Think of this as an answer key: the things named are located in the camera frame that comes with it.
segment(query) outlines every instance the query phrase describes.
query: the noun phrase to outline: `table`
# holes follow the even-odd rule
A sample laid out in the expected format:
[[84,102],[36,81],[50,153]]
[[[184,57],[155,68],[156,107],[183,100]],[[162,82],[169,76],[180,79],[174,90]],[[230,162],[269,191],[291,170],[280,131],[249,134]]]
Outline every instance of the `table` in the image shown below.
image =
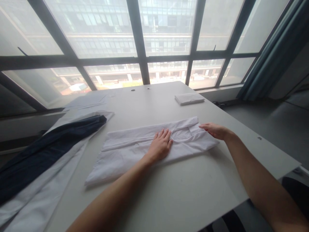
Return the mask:
[[[182,82],[119,89],[110,98],[108,106],[115,115],[88,143],[45,231],[65,231],[109,185],[90,190],[84,187],[105,135],[110,131],[198,116],[200,123],[214,122],[234,131],[276,179],[300,166],[295,159],[210,101],[180,106],[174,99],[176,94],[192,92],[194,90]],[[117,230],[196,232],[247,199],[232,157],[221,141],[201,156],[152,171],[137,191]]]

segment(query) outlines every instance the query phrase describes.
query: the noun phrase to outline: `forearm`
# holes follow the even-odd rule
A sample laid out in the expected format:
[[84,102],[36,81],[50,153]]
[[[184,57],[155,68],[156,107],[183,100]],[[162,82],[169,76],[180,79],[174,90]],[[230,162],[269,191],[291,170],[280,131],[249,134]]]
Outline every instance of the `forearm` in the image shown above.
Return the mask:
[[240,138],[231,132],[225,142],[247,194],[273,229],[288,231],[295,224],[301,225],[300,228],[307,228],[308,222],[293,199],[249,152]]
[[74,221],[70,231],[109,231],[153,161],[142,158],[134,167],[104,190]]

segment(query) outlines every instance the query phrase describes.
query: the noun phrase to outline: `dark blue cloth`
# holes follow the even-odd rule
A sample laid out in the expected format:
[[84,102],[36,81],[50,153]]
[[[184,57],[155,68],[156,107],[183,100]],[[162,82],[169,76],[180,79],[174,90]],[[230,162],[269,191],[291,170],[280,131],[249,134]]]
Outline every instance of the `dark blue cloth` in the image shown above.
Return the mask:
[[102,115],[92,116],[55,128],[0,169],[0,205],[14,197],[50,168],[76,143],[106,123]]

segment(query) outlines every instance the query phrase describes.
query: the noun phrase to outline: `wrinkled cloth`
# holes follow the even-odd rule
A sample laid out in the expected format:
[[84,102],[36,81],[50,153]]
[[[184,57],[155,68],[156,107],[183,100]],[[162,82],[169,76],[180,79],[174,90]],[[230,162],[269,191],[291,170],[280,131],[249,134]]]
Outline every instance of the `wrinkled cloth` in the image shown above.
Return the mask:
[[158,165],[195,156],[219,142],[198,127],[197,117],[186,120],[107,133],[102,150],[85,185],[113,180],[134,166],[148,151],[154,134],[168,128],[174,140],[169,155]]
[[0,205],[50,168],[76,143],[106,123],[104,115],[71,122],[42,136],[0,169]]
[[205,98],[198,93],[184,93],[175,95],[175,99],[179,105],[188,105],[205,101]]
[[[108,121],[114,113],[104,110],[93,112],[71,110],[60,118],[47,133],[64,124],[95,115],[104,115]],[[89,139],[96,133],[97,131],[75,144],[48,170],[0,207],[0,227],[15,216],[5,228],[5,232],[44,231],[84,153]]]

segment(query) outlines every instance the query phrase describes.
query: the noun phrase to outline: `window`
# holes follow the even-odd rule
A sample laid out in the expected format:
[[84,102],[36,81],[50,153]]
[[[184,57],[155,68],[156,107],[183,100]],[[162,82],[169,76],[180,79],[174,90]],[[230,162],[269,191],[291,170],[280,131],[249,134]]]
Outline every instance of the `window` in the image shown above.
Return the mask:
[[254,58],[231,59],[220,85],[241,83]]
[[147,56],[188,55],[196,0],[138,0]]
[[[59,7],[58,1],[45,2],[79,58],[137,56],[126,0],[68,0],[68,6],[78,5],[72,12]],[[115,49],[114,43],[124,41],[129,42],[129,50]]]
[[0,85],[0,116],[35,111],[11,91]]
[[0,21],[1,56],[63,54],[27,0],[0,1]]
[[4,114],[61,108],[96,90],[172,81],[194,90],[244,83],[291,5],[2,0],[0,95],[19,109],[4,104]]
[[99,90],[143,85],[139,64],[86,66]]
[[4,71],[47,108],[66,105],[91,89],[76,67]]
[[256,0],[235,53],[257,53],[274,28],[289,0]]
[[189,87],[201,89],[215,86],[223,62],[224,59],[193,61]]
[[207,0],[197,50],[225,50],[244,0]]
[[150,84],[186,82],[187,61],[148,63]]

